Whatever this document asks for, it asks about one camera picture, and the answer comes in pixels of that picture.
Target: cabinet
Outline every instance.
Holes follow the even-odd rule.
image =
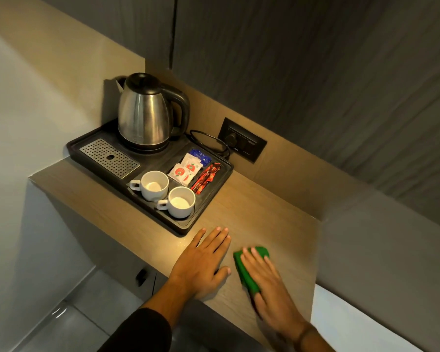
[[[43,0],[138,55],[169,67],[175,0]]]
[[[440,0],[178,0],[173,72],[440,224]]]

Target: white cup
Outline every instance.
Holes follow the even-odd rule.
[[[183,219],[188,217],[194,210],[196,195],[185,186],[178,186],[170,191],[168,200],[159,200],[158,210],[168,210],[172,217]]]
[[[129,187],[141,191],[142,196],[148,201],[158,201],[168,194],[168,176],[157,170],[146,172],[140,180],[131,180]]]

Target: person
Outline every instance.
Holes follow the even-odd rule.
[[[99,352],[169,351],[171,331],[184,305],[215,292],[231,274],[227,266],[217,270],[231,242],[229,230],[217,227],[201,242],[205,232],[201,229],[195,235],[176,261],[168,281],[117,328]],[[254,248],[251,253],[243,248],[241,261],[261,290],[253,299],[260,317],[271,328],[289,340],[296,351],[334,351],[299,313],[268,257],[262,259]]]

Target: kettle lid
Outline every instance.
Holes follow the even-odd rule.
[[[161,82],[158,78],[147,73],[134,73],[130,75],[125,85],[134,92],[142,95],[155,95],[161,93]]]

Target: black sleeve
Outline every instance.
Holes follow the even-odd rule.
[[[138,309],[107,339],[98,352],[168,352],[171,346],[171,327],[154,310]]]

